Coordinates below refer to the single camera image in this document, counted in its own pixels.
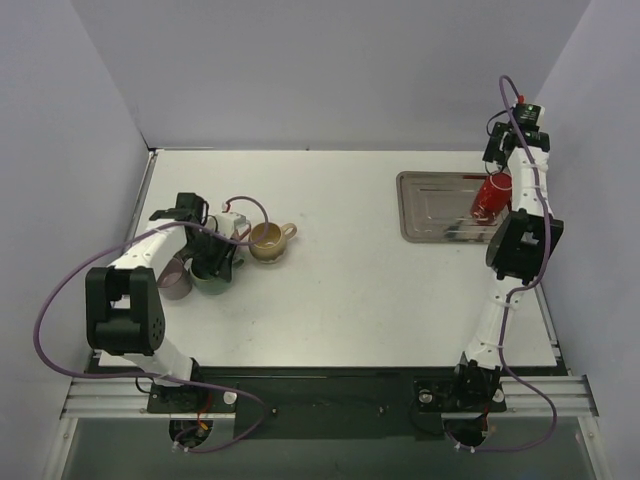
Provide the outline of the lilac mug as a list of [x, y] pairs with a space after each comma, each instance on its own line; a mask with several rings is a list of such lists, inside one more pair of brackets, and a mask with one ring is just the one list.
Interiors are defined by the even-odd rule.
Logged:
[[170, 260], [157, 280], [160, 295], [169, 301], [184, 299], [192, 290], [189, 272], [184, 263], [176, 258]]

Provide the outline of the teal mug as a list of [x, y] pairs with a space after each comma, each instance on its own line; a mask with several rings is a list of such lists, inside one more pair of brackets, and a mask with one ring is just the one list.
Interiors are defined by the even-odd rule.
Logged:
[[228, 291], [233, 283], [236, 271], [243, 266], [245, 258], [236, 255], [230, 263], [229, 278], [225, 279], [220, 274], [214, 275], [204, 268], [201, 262], [193, 260], [189, 267], [189, 274], [195, 288], [206, 295], [220, 295]]

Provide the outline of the red mug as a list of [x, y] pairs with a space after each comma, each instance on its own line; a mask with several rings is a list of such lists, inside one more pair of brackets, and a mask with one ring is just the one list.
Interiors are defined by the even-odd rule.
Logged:
[[512, 179], [508, 173], [489, 175], [478, 190], [470, 215], [478, 224], [489, 224], [511, 201]]

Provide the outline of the beige round mug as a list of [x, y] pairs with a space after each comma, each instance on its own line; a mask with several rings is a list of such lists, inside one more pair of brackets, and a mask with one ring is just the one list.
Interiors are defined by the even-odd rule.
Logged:
[[278, 262], [285, 254], [288, 242], [295, 237], [298, 228], [294, 223], [279, 226], [264, 222], [254, 226], [249, 235], [249, 252], [258, 262]]

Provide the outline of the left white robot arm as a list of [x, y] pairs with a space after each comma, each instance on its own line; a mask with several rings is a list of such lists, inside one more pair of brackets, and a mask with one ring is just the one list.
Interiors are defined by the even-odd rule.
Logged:
[[85, 277], [86, 335], [89, 345], [120, 356], [171, 387], [181, 410], [200, 408], [206, 397], [196, 379], [197, 363], [166, 338], [158, 279], [178, 256], [206, 278], [229, 284], [242, 235], [250, 229], [244, 215], [225, 210], [212, 217], [195, 193], [180, 193], [174, 207], [150, 217], [143, 238], [107, 267]]

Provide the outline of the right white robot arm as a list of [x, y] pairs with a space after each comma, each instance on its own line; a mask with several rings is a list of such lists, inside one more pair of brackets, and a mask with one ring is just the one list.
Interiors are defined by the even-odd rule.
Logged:
[[494, 126], [483, 159], [506, 168], [511, 178], [511, 210], [486, 252], [494, 279], [479, 315], [475, 335], [447, 383], [449, 402], [468, 409], [483, 395], [477, 377], [489, 381], [500, 374], [508, 323], [525, 291], [540, 279], [564, 231], [549, 202], [547, 172], [549, 135], [540, 130], [544, 108], [520, 99], [510, 120]]

